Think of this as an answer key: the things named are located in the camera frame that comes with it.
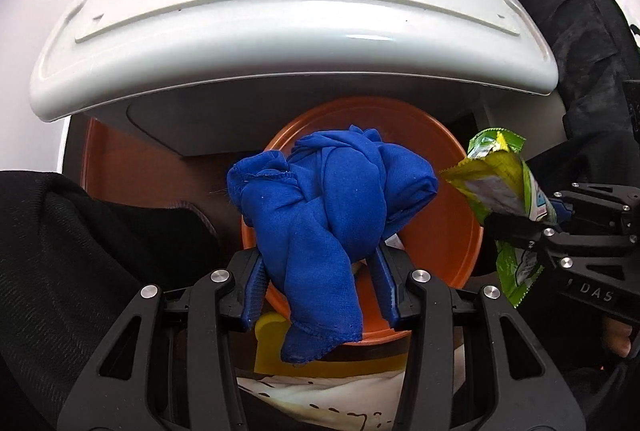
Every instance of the yellow object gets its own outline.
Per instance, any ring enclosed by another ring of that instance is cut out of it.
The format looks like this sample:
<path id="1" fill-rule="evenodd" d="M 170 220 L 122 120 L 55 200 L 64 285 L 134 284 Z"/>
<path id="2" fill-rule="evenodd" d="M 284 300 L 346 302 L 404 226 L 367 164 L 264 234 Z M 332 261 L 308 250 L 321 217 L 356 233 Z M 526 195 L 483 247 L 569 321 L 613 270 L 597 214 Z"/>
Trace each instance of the yellow object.
<path id="1" fill-rule="evenodd" d="M 307 364 L 293 365 L 280 360 L 280 349 L 290 323 L 276 312 L 269 312 L 255 324 L 255 337 L 258 349 L 255 354 L 254 372 L 263 375 L 283 375 L 286 377 L 311 377 L 316 379 L 344 379 L 356 375 L 370 375 L 383 371 L 399 371 L 406 366 L 407 354 L 350 361 L 344 363 L 330 361 L 312 361 Z"/>
<path id="2" fill-rule="evenodd" d="M 442 171 L 441 176 L 467 198 L 481 223 L 492 207 L 498 212 L 503 207 L 518 211 L 522 204 L 519 209 L 522 212 L 511 214 L 524 214 L 522 161 L 511 151 L 501 132 L 496 133 L 486 154 L 467 157 L 457 166 Z"/>

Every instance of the plastic snack bag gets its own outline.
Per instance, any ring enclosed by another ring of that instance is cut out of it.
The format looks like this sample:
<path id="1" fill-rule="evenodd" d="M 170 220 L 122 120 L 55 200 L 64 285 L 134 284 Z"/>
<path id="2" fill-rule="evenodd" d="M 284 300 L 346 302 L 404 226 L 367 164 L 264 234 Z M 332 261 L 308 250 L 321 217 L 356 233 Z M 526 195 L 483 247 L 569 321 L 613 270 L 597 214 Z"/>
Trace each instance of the plastic snack bag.
<path id="1" fill-rule="evenodd" d="M 441 175 L 458 189 L 482 223 L 490 213 L 556 221 L 556 211 L 521 159 L 525 139 L 502 128 L 489 128 L 470 142 L 467 156 Z M 497 242 L 496 261 L 502 291 L 518 306 L 542 272 L 536 253 Z"/>

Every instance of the black fabric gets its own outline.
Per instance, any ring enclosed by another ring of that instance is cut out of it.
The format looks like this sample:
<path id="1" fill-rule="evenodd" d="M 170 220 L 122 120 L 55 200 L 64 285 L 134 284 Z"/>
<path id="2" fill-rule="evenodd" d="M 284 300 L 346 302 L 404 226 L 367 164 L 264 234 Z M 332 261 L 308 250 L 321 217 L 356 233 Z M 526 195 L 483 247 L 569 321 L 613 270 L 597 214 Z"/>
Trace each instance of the black fabric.
<path id="1" fill-rule="evenodd" d="M 143 284 L 188 286 L 220 259 L 189 210 L 95 201 L 53 173 L 0 172 L 0 245 L 0 355 L 52 425 Z"/>
<path id="2" fill-rule="evenodd" d="M 625 92 L 626 102 L 629 105 L 631 126 L 636 134 L 636 140 L 640 142 L 640 81 L 625 81 L 622 83 L 622 89 Z"/>
<path id="3" fill-rule="evenodd" d="M 614 0 L 519 0 L 558 62 L 569 137 L 631 131 L 623 82 L 640 79 L 640 55 Z"/>
<path id="4" fill-rule="evenodd" d="M 545 193 L 573 182 L 640 187 L 640 148 L 629 132 L 601 132 L 563 142 L 527 161 Z"/>
<path id="5" fill-rule="evenodd" d="M 14 376 L 2 357 L 0 357 L 0 414 L 2 429 L 54 431 L 15 382 Z"/>
<path id="6" fill-rule="evenodd" d="M 640 371 L 638 360 L 622 361 L 612 376 L 612 389 L 599 401 L 605 411 L 594 411 L 590 429 L 594 431 L 638 431 L 640 423 Z"/>

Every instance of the white container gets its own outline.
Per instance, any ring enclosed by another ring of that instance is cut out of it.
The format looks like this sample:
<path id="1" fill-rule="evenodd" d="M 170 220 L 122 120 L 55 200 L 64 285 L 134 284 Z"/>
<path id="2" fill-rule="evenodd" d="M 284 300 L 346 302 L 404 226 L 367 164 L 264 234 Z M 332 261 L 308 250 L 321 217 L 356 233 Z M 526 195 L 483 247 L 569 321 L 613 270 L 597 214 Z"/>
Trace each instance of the white container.
<path id="1" fill-rule="evenodd" d="M 557 81 L 516 0 L 78 0 L 37 61 L 31 106 L 193 155 L 261 148 L 341 96 L 446 122 L 477 106 L 479 84 L 547 95 Z"/>

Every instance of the human hand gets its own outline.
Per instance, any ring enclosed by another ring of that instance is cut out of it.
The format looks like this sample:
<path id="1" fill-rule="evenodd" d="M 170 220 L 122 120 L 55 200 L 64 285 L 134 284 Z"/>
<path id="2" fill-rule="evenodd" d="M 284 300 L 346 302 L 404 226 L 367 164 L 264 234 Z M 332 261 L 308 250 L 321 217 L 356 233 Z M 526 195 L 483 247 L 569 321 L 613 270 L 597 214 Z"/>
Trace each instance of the human hand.
<path id="1" fill-rule="evenodd" d="M 606 317 L 602 321 L 602 342 L 620 357 L 628 356 L 631 351 L 631 326 Z"/>

